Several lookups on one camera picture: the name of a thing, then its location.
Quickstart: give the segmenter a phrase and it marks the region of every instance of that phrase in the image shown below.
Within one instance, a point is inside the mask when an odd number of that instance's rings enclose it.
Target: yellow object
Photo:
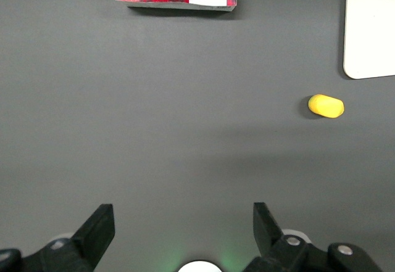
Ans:
[[[310,98],[309,109],[327,118],[337,118],[343,114],[344,104],[340,99],[317,94]]]

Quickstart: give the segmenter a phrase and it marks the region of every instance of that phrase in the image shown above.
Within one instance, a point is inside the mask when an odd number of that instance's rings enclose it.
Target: gray tabletop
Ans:
[[[342,70],[345,0],[230,13],[0,2],[0,248],[28,255],[113,203],[97,271],[240,272],[253,202],[394,271],[395,77]],[[307,98],[344,101],[338,119]]]

